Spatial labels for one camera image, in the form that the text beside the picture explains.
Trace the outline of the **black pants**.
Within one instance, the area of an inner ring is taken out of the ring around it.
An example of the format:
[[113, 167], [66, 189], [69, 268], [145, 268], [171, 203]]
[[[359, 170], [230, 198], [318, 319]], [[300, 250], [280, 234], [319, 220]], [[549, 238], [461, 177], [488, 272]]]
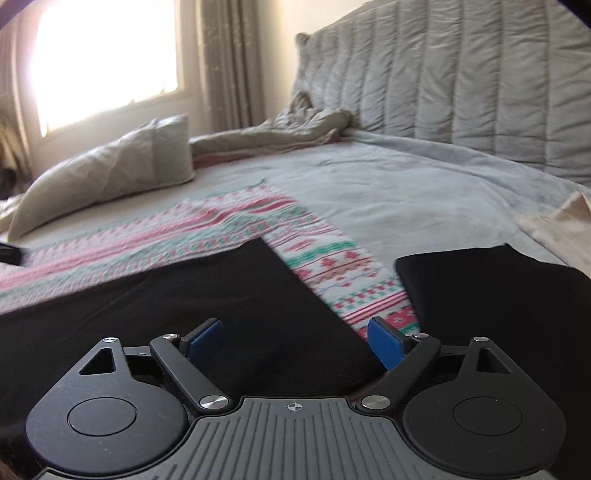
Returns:
[[340, 396], [384, 373], [370, 347], [256, 239], [23, 308], [1, 318], [1, 440], [24, 437], [34, 404], [96, 342], [141, 346], [223, 325], [205, 368], [233, 398]]

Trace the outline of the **black folded garment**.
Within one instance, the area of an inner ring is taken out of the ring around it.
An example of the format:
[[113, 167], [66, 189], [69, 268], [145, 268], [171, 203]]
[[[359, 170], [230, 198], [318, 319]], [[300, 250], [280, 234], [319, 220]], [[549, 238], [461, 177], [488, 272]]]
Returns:
[[509, 244], [394, 263], [422, 331], [448, 345], [492, 339], [520, 365], [590, 365], [590, 280]]

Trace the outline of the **patterned knit bedspread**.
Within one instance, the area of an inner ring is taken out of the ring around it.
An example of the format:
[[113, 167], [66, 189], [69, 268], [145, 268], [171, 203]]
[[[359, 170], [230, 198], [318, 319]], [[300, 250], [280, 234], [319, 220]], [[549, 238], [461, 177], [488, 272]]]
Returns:
[[25, 267], [1, 270], [11, 312], [263, 238], [359, 334], [374, 315], [416, 315], [403, 256], [510, 244], [553, 255], [518, 225], [583, 186], [472, 149], [349, 131], [338, 143], [200, 168], [185, 185], [96, 205], [27, 235]]

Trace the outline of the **beige pillow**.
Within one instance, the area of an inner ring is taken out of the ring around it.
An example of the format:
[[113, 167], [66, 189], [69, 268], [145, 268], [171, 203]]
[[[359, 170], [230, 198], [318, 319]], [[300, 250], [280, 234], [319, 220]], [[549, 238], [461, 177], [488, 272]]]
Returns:
[[92, 205], [181, 185], [193, 178], [188, 118], [154, 119], [40, 175], [20, 200], [7, 238], [19, 240], [48, 222]]

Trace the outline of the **cream cloth on bed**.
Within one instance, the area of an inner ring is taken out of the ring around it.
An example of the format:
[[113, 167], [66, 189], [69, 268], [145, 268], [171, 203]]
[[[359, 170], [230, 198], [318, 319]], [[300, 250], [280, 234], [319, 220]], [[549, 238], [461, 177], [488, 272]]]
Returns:
[[573, 193], [550, 214], [520, 215], [515, 222], [564, 263], [590, 276], [590, 198], [584, 193]]

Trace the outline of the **crumpled beige blanket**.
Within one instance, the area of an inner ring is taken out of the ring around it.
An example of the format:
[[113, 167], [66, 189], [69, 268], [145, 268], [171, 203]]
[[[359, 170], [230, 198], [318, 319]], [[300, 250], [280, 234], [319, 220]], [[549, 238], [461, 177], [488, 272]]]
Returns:
[[262, 124], [193, 137], [189, 145], [196, 166], [214, 165], [329, 144], [339, 140], [351, 121], [348, 110], [317, 107], [300, 91]]

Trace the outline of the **beige left curtain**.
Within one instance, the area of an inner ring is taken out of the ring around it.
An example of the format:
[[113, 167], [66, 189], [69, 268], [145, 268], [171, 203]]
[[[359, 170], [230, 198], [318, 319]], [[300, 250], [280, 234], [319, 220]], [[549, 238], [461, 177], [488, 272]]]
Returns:
[[1, 31], [1, 199], [25, 192], [32, 182], [17, 69], [15, 23]]

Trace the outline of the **beige curtain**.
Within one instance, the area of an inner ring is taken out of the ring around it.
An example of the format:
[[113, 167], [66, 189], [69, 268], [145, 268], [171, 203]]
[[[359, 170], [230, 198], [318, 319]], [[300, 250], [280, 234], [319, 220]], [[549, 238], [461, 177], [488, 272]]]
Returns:
[[204, 97], [216, 131], [264, 119], [256, 1], [199, 1], [198, 42]]
[[25, 192], [32, 182], [17, 69], [15, 23], [1, 31], [1, 199]]

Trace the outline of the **grey quilted headboard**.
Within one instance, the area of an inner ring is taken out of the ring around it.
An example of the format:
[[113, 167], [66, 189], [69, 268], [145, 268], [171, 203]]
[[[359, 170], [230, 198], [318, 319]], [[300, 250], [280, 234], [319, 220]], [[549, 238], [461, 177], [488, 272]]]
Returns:
[[590, 182], [590, 30], [557, 1], [370, 1], [297, 36], [294, 91], [368, 132]]

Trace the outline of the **bright window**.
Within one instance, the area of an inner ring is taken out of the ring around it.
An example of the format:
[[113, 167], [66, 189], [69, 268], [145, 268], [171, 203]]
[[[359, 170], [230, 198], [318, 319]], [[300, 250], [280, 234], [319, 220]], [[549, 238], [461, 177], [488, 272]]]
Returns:
[[39, 131], [183, 89], [177, 1], [47, 1], [28, 66]]

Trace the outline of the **beige right curtain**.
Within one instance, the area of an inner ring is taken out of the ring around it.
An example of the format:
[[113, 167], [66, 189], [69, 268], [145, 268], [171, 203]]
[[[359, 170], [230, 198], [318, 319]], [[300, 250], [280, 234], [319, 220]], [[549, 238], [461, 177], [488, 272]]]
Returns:
[[204, 97], [216, 131], [264, 119], [256, 1], [199, 1], [198, 42]]

